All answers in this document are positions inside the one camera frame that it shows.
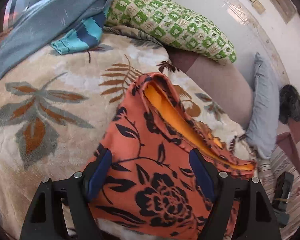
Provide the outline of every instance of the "silver screw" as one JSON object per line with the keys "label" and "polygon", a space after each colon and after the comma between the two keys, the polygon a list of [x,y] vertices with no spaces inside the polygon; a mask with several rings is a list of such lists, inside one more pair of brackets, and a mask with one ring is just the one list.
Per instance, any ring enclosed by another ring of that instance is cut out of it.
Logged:
{"label": "silver screw", "polygon": [[226,178],[226,177],[228,177],[228,174],[224,171],[220,171],[219,176],[222,177],[222,178]]}
{"label": "silver screw", "polygon": [[81,171],[77,171],[75,174],[73,174],[73,176],[78,179],[82,177],[82,172]]}
{"label": "silver screw", "polygon": [[42,183],[46,183],[46,182],[48,182],[49,181],[49,177],[47,177],[47,176],[45,176],[42,180],[41,180],[41,182]]}
{"label": "silver screw", "polygon": [[251,180],[253,183],[259,183],[259,179],[257,177],[252,177]]}

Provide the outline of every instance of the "orange floral garment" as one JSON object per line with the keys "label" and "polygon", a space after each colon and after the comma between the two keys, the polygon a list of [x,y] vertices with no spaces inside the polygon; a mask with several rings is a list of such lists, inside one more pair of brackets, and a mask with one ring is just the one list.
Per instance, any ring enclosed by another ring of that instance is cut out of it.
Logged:
{"label": "orange floral garment", "polygon": [[[149,85],[159,87],[178,114],[201,137],[213,153],[213,157],[209,157],[202,152],[207,161],[233,177],[253,176],[255,162],[234,157],[205,124],[191,119],[165,75],[144,74],[130,85],[95,153],[98,156],[104,148],[110,149],[113,163],[90,209],[93,217],[134,231],[196,240],[213,206],[197,185],[189,164],[189,151],[197,146],[153,107],[145,93]],[[232,234],[237,211],[238,202],[234,202],[225,235]]]}

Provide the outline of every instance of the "white surface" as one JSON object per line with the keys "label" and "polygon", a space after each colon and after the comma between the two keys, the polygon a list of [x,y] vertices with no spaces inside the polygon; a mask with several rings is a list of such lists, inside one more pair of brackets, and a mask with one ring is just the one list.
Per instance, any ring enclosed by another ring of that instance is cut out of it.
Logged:
{"label": "white surface", "polygon": [[[253,55],[259,50],[261,55],[264,55],[264,52],[245,26],[235,25],[229,14],[224,13],[226,6],[218,3],[217,0],[174,1],[207,16],[219,26],[230,41],[234,43],[238,54],[236,67],[251,84],[250,66],[253,62]],[[262,15],[256,12],[249,0],[239,1],[258,20],[271,39],[279,53],[291,84],[300,93],[300,16],[296,14],[288,24],[285,24],[270,0],[259,0],[266,8]]]}

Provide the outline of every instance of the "gray pillow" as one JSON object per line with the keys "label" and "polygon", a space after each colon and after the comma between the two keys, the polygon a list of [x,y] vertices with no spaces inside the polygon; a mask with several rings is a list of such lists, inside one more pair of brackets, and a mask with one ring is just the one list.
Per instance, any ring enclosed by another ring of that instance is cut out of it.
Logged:
{"label": "gray pillow", "polygon": [[279,85],[270,65],[259,53],[254,59],[255,92],[252,118],[247,130],[247,143],[269,159],[274,150],[279,119]]}

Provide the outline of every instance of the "checkered pillow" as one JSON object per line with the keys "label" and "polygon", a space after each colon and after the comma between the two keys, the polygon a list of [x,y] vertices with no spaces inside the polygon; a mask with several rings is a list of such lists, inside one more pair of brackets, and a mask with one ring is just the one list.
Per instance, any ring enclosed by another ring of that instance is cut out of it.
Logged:
{"label": "checkered pillow", "polygon": [[212,21],[172,0],[114,0],[106,25],[131,26],[222,63],[237,59],[233,44]]}

